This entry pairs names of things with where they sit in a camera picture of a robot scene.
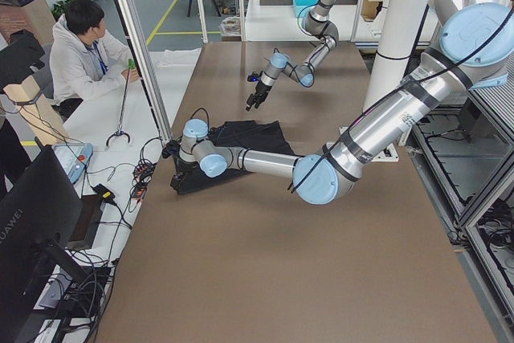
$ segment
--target computer monitor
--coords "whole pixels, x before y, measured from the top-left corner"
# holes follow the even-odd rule
[[[22,330],[58,264],[77,280],[87,274],[64,251],[82,203],[46,146],[0,202],[0,334]]]

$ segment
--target yellow floor line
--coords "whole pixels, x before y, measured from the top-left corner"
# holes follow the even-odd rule
[[[164,13],[164,15],[162,15],[161,19],[159,20],[159,22],[157,23],[157,25],[155,26],[155,28],[153,29],[152,33],[150,34],[150,36],[146,39],[146,45],[148,46],[151,42],[152,42],[152,39],[153,37],[156,35],[156,33],[159,31],[159,29],[161,28],[162,26],[162,23],[164,23],[164,21],[166,20],[166,18],[168,18],[168,15],[169,13],[171,12],[171,10],[175,7],[175,5],[177,4],[178,0],[173,0],[171,2],[171,4],[169,5],[168,7],[168,10],[166,10],[166,12]]]
[[[156,32],[155,35],[200,35],[201,31],[171,31],[171,32]],[[207,34],[221,34],[219,31],[207,31]]]

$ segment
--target person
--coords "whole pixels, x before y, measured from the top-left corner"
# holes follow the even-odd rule
[[[65,8],[52,28],[54,42],[50,69],[54,100],[61,116],[68,118],[83,100],[93,100],[139,79],[137,70],[126,68],[129,48],[105,28],[104,11],[92,0],[75,0]],[[125,69],[109,69],[109,60]]]
[[[0,104],[0,200],[7,194],[6,177],[14,185],[31,164],[27,152],[19,141],[10,122],[5,118],[5,110]]]

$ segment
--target black hair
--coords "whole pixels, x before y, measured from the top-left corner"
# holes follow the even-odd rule
[[[85,34],[91,27],[98,27],[104,16],[102,7],[92,0],[74,0],[64,10],[67,28],[76,35]]]

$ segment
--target gray hoodie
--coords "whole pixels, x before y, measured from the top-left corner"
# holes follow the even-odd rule
[[[68,30],[64,15],[54,25],[54,43],[50,53],[50,69],[54,81],[54,99],[57,104],[69,98],[93,100],[125,84],[120,68],[108,70],[104,75],[98,54],[87,49],[79,37]],[[129,64],[130,50],[108,31],[97,41],[98,52],[104,64],[114,59]]]

